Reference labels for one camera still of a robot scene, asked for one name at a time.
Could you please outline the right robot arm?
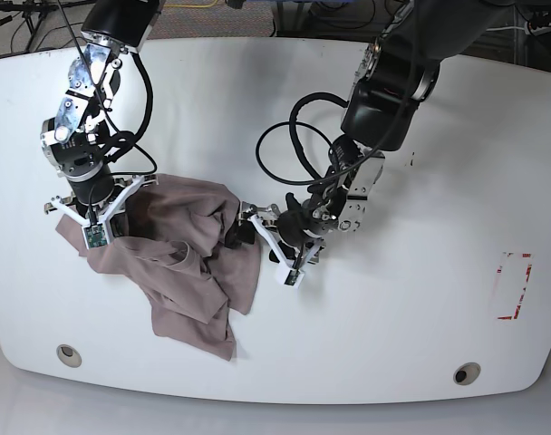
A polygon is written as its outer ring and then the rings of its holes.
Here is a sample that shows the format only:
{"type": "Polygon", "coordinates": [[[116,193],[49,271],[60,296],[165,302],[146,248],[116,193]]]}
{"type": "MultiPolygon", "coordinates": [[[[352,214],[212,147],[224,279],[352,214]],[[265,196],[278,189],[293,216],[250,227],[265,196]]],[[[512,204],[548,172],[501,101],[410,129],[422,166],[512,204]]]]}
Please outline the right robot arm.
{"type": "Polygon", "coordinates": [[[52,198],[44,211],[60,210],[75,221],[88,248],[107,246],[120,236],[118,220],[127,199],[157,180],[155,168],[114,172],[110,165],[141,149],[139,142],[150,124],[154,93],[140,49],[163,6],[159,0],[96,2],[82,24],[85,45],[69,67],[59,109],[43,123],[43,154],[72,189],[66,198],[52,198]],[[133,60],[146,92],[137,131],[122,130],[111,118],[124,54],[133,60]]]}

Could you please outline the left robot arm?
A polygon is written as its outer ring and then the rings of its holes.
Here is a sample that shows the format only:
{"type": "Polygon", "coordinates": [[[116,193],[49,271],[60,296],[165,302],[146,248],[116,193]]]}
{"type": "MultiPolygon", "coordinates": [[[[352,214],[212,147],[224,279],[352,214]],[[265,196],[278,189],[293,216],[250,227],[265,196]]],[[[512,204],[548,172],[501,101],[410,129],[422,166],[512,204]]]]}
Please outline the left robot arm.
{"type": "Polygon", "coordinates": [[[298,287],[306,264],[317,263],[325,236],[353,232],[363,221],[368,197],[382,174],[385,155],[398,150],[420,104],[440,75],[443,60],[465,51],[510,7],[512,1],[407,1],[368,44],[348,99],[329,92],[301,98],[284,126],[302,167],[310,198],[285,196],[286,210],[243,203],[227,234],[229,247],[262,237],[279,264],[279,282],[298,287]],[[329,142],[330,165],[320,175],[297,133],[299,112],[311,102],[343,108],[342,134],[329,142]]]}

